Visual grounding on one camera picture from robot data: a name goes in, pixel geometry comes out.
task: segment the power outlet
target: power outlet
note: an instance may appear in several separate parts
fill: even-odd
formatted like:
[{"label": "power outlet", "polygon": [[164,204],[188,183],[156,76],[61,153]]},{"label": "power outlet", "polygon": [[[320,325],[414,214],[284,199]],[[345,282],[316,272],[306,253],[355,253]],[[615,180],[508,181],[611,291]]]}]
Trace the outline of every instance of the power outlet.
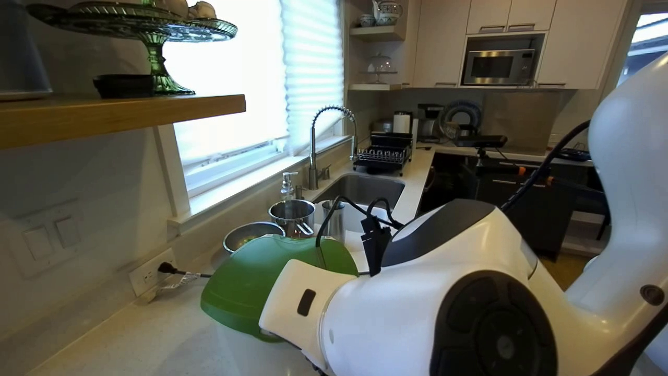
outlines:
[{"label": "power outlet", "polygon": [[130,282],[131,282],[136,297],[140,297],[147,302],[158,297],[158,291],[160,291],[158,265],[160,262],[175,265],[175,254],[171,249],[164,249],[163,253],[154,254],[153,258],[148,258],[147,262],[136,266],[133,272],[130,272]]}]

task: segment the sink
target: sink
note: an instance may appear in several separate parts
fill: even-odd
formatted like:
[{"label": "sink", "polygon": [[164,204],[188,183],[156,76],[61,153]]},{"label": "sink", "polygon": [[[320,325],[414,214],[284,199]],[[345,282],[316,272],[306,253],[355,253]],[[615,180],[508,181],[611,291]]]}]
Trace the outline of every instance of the sink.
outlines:
[{"label": "sink", "polygon": [[[370,202],[378,199],[386,199],[391,202],[391,208],[397,204],[406,183],[379,177],[379,175],[363,175],[363,172],[346,172],[339,177],[332,186],[327,186],[322,194],[316,195],[316,202],[320,201],[335,201],[336,195],[346,195],[348,201],[357,202],[359,206],[368,206]],[[372,212],[375,216],[388,218],[386,206],[378,202]],[[343,228],[346,231],[362,231],[362,218],[365,214],[353,208],[350,204],[343,202]]]},{"label": "sink", "polygon": [[391,206],[395,206],[402,186],[402,181],[391,177],[346,172],[318,194],[316,201],[335,201],[336,195],[346,195],[353,202],[370,204],[375,199],[386,199]]}]

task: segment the wall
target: wall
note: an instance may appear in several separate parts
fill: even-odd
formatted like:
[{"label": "wall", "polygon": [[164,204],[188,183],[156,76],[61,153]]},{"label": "wall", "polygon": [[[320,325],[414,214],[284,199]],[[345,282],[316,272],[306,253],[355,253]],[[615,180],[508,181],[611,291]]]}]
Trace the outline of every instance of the wall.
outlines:
[{"label": "wall", "polygon": [[627,63],[631,38],[635,34],[638,14],[645,6],[656,9],[660,6],[660,0],[629,0],[627,14],[615,34],[615,44],[610,54],[608,73],[604,75],[602,90],[579,90],[579,91],[561,93],[560,110],[552,129],[552,139],[549,139],[552,146],[558,144],[571,128],[591,118],[599,101],[615,88],[618,75]]},{"label": "wall", "polygon": [[[97,96],[97,75],[148,71],[140,42],[61,31],[34,18],[29,24],[58,93]],[[131,302],[127,274],[154,253],[171,246],[183,266],[211,261],[235,222],[265,214],[264,204],[277,199],[277,177],[249,194],[260,201],[244,206],[242,216],[233,212],[244,195],[169,237],[174,206],[154,129],[0,150],[0,374],[26,374]],[[34,275],[21,272],[28,216],[61,202],[75,211],[75,253]]]},{"label": "wall", "polygon": [[470,101],[481,109],[481,133],[508,135],[508,150],[542,153],[561,104],[561,91],[539,90],[400,90],[383,98],[385,115],[412,110],[417,104],[436,101],[449,109]]}]

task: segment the white countertop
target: white countertop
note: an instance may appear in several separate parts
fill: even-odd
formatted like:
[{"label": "white countertop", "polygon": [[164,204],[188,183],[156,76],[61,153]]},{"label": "white countertop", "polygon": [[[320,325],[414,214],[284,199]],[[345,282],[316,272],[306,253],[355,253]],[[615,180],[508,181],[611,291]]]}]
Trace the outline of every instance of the white countertop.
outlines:
[{"label": "white countertop", "polygon": [[[452,141],[420,141],[420,148],[435,150],[440,154],[460,154],[460,157],[478,157],[478,148],[474,146],[457,146]],[[512,150],[512,148],[486,148],[485,150],[491,158],[510,158],[510,161],[523,161],[523,163],[542,163],[549,150]],[[554,158],[556,165],[583,165],[591,166],[591,161],[565,161]]]},{"label": "white countertop", "polygon": [[[432,157],[432,150],[415,150],[397,177],[406,187],[395,218],[415,216]],[[345,163],[332,169],[322,187],[346,170]],[[295,347],[260,342],[217,323],[200,308],[202,287],[204,280],[193,280],[153,302],[130,302],[29,374],[318,374]]]}]

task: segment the floor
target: floor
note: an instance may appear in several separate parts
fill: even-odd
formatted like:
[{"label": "floor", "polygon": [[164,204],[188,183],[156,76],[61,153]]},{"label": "floor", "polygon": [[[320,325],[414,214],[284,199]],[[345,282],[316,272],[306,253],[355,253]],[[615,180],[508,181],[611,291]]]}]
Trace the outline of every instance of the floor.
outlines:
[{"label": "floor", "polygon": [[554,258],[541,258],[545,269],[565,291],[585,269],[587,261],[599,254],[608,242],[608,231],[598,239],[602,216],[577,212],[568,226],[561,253]]}]

